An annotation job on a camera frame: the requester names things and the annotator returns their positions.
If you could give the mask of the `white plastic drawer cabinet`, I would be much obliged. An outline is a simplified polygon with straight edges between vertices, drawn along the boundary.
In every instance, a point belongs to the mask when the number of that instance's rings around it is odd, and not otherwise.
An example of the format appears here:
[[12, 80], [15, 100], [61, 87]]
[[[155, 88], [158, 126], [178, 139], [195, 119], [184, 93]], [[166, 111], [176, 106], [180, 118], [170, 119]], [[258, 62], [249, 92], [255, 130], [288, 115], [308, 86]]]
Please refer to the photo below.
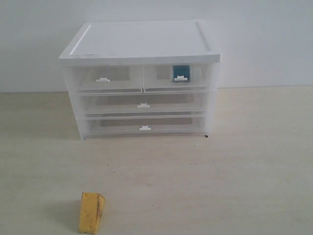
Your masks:
[[[202, 134], [205, 137], [209, 137], [214, 118], [217, 81], [221, 60], [222, 53], [211, 38], [208, 25], [201, 20], [86, 23], [80, 28], [59, 56], [60, 65], [67, 84], [69, 98], [74, 111], [79, 134], [82, 139], [117, 136], [87, 135], [86, 131], [89, 129], [88, 120], [169, 115], [203, 115], [204, 132], [197, 133]], [[203, 91], [145, 92], [143, 89], [143, 66], [169, 64], [211, 64], [211, 80], [209, 87]], [[136, 93], [130, 91], [108, 93], [104, 91], [87, 92], [78, 90], [76, 79], [77, 71], [82, 67], [97, 66], [141, 67], [142, 90]], [[85, 95], [167, 93], [205, 93], [205, 110], [202, 112], [143, 113], [100, 117], [87, 117], [82, 114], [80, 97]], [[160, 134], [179, 135], [187, 133]]]

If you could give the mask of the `blue bottle white cap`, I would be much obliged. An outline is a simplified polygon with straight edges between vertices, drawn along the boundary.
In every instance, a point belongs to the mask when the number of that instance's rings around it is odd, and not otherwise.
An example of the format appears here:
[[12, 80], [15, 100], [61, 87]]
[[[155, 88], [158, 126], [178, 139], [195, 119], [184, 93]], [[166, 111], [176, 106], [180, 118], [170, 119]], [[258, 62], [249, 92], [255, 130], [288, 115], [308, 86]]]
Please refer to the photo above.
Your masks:
[[172, 66], [172, 81], [175, 83], [196, 83], [201, 79], [201, 68], [196, 65]]

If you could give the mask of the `wide clear drawer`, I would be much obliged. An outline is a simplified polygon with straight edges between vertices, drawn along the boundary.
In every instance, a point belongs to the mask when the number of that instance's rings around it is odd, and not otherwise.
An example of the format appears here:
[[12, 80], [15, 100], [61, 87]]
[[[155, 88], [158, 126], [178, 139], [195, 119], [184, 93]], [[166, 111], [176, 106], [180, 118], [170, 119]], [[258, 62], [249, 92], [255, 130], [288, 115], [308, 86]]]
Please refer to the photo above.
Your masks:
[[202, 112], [205, 93], [85, 95], [80, 97], [87, 117], [143, 113]]
[[203, 115], [88, 120], [89, 136], [204, 132]]

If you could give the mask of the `bottom wide clear drawer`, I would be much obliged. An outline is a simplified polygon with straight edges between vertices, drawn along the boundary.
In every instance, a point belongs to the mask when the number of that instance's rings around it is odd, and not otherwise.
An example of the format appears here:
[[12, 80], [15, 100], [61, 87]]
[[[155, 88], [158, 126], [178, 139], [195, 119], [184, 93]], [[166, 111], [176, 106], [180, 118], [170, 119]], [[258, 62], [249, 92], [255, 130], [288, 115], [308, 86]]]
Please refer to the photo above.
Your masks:
[[204, 132], [203, 115], [88, 120], [89, 136]]

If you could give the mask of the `yellow cheese wedge block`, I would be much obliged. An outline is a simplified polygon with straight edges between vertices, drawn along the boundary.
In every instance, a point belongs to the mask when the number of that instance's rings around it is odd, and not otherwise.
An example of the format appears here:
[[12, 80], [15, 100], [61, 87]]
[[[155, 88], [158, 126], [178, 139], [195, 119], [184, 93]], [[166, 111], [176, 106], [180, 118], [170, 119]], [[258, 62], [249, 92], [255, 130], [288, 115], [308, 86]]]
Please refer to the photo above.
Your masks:
[[104, 205], [105, 198], [100, 193], [82, 193], [79, 216], [79, 232], [81, 234], [97, 234]]

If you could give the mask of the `middle wide clear drawer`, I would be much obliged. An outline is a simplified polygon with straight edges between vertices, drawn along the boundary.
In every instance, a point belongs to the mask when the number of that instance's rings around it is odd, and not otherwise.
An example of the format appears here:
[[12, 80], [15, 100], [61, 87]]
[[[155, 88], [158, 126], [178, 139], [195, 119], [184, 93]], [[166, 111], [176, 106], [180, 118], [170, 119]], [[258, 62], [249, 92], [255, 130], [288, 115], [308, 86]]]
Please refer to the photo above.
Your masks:
[[80, 97], [87, 117], [143, 113], [202, 112], [205, 93], [85, 95]]

